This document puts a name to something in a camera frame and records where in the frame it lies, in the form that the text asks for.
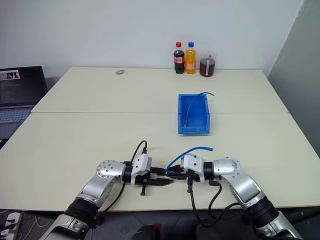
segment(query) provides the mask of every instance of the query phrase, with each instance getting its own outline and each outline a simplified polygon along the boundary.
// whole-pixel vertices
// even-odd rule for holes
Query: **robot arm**
[[[165,175],[162,168],[151,167],[152,159],[146,153],[137,157],[132,165],[107,160],[96,168],[95,175],[76,196],[68,209],[58,216],[40,240],[82,240],[90,228],[95,227],[98,210],[110,195],[115,183],[128,182],[131,185],[163,186],[172,180],[166,178],[150,178],[150,173]]]
[[[268,200],[257,183],[244,172],[237,159],[225,157],[205,162],[201,155],[190,152],[181,159],[181,168],[194,171],[201,183],[209,179],[227,181],[232,194],[252,219],[259,235],[302,239],[287,218]]]

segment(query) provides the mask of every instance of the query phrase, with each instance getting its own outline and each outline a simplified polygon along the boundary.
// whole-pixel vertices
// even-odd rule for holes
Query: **floor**
[[[281,211],[286,215],[304,240],[320,239],[320,207],[309,208],[285,208]],[[11,211],[0,214],[0,225],[4,224],[7,215]],[[208,215],[201,211],[201,216]],[[54,221],[44,227],[35,223],[35,215],[24,213],[24,220],[20,224],[17,240],[37,240]],[[45,225],[51,218],[40,217],[39,225]],[[228,220],[221,220],[214,228],[197,229],[198,238],[195,237],[196,219],[191,211],[151,211],[151,212],[108,212],[104,221],[92,231],[93,240],[130,240],[135,232],[143,225],[161,224],[162,240],[258,240],[255,237],[251,225],[246,225],[241,216],[235,216]],[[85,240],[91,239],[91,231],[88,232]]]

